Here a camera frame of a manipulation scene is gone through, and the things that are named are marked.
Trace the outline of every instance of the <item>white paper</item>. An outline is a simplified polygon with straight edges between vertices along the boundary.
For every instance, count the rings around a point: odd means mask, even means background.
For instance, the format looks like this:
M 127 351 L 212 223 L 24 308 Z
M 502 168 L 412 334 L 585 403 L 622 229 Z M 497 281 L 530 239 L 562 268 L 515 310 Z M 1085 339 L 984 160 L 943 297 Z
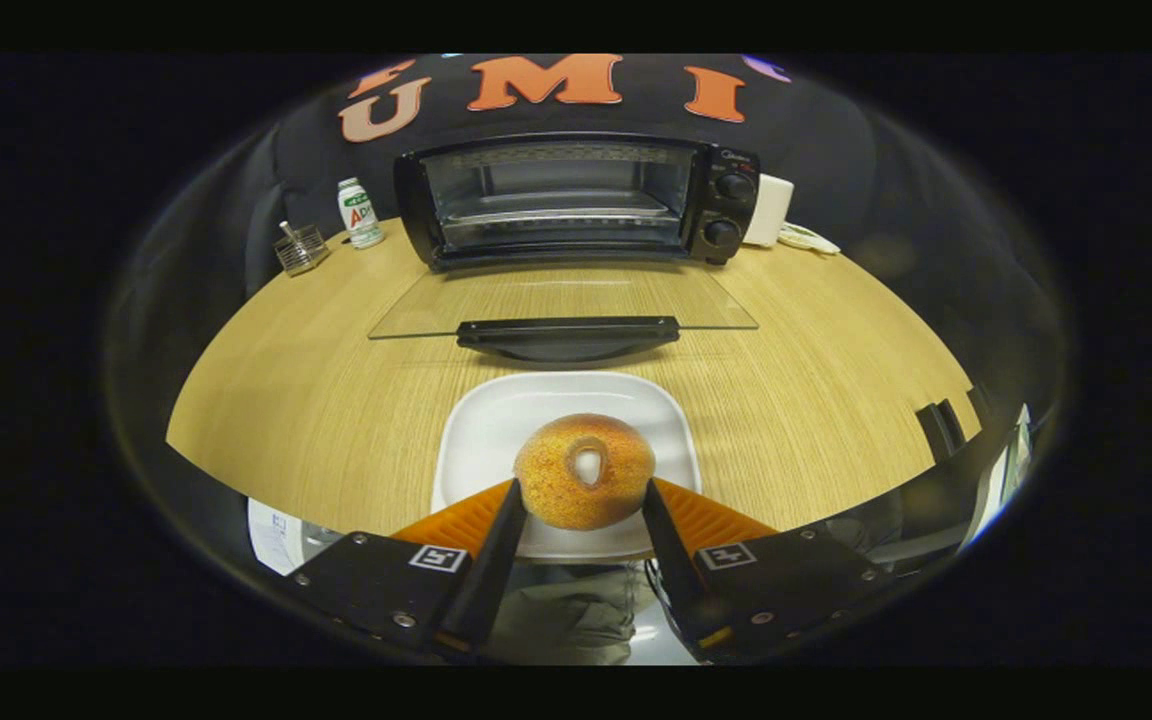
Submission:
M 305 564 L 300 518 L 248 498 L 247 529 L 256 560 L 260 560 L 266 568 L 285 576 Z

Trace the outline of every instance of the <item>black handle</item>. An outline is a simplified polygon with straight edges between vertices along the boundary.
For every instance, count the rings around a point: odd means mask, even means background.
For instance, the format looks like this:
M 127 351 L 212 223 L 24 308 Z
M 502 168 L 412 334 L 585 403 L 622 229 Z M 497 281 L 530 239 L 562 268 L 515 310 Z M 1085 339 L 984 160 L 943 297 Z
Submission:
M 456 331 L 461 347 L 532 363 L 606 361 L 677 340 L 672 316 L 473 320 Z

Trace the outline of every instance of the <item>orange letter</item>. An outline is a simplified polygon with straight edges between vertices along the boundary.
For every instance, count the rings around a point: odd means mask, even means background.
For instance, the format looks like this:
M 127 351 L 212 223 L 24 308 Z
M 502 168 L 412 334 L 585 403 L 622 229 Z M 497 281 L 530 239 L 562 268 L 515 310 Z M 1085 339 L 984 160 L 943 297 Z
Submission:
M 531 103 L 539 103 L 564 81 L 567 86 L 556 96 L 560 103 L 613 105 L 621 101 L 621 94 L 612 90 L 612 66 L 620 60 L 621 55 L 575 54 L 559 60 L 548 70 L 517 55 L 488 60 L 472 68 L 483 73 L 483 83 L 479 99 L 468 108 L 508 108 L 518 100 L 509 94 L 508 86 Z
M 396 78 L 399 73 L 412 67 L 415 63 L 416 60 L 407 60 L 406 63 L 397 63 L 392 68 L 385 68 L 380 71 L 371 73 L 370 76 L 358 81 L 358 86 L 353 90 L 349 97 L 347 97 L 347 100 L 353 100 L 355 97 L 364 94 L 364 92 L 371 90 L 371 88 L 385 85 L 385 83 Z
M 376 105 L 379 97 L 369 97 L 364 101 L 341 109 L 340 135 L 343 135 L 349 142 L 367 142 L 407 127 L 407 123 L 412 122 L 416 114 L 420 113 L 420 88 L 424 88 L 425 83 L 429 82 L 429 77 L 422 77 L 408 82 L 407 85 L 393 88 L 389 94 L 396 97 L 397 108 L 394 109 L 394 118 L 385 120 L 379 126 L 371 123 L 371 106 Z
M 736 88 L 744 88 L 744 81 L 717 70 L 695 68 L 691 65 L 682 69 L 696 76 L 696 97 L 684 105 L 689 113 L 727 120 L 728 123 L 745 122 L 745 115 L 736 109 Z

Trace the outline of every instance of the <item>metal utensil holder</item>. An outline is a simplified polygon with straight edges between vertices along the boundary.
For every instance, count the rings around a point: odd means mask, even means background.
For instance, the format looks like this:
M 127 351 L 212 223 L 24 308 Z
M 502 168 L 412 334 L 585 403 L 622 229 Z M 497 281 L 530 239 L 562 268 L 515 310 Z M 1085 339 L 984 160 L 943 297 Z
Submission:
M 274 242 L 274 255 L 288 275 L 296 276 L 317 268 L 328 253 L 323 242 L 323 233 L 314 225 L 293 232 L 293 237 L 282 236 Z

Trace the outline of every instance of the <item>white power adapter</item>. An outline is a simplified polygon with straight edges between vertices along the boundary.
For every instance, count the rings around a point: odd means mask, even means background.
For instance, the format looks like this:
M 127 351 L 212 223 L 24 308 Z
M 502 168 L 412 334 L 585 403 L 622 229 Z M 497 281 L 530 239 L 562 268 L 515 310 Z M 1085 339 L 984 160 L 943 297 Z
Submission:
M 758 176 L 758 200 L 755 202 L 755 218 L 749 222 L 745 237 L 741 242 L 749 245 L 773 247 L 785 215 L 794 199 L 794 183 L 786 179 L 760 174 Z

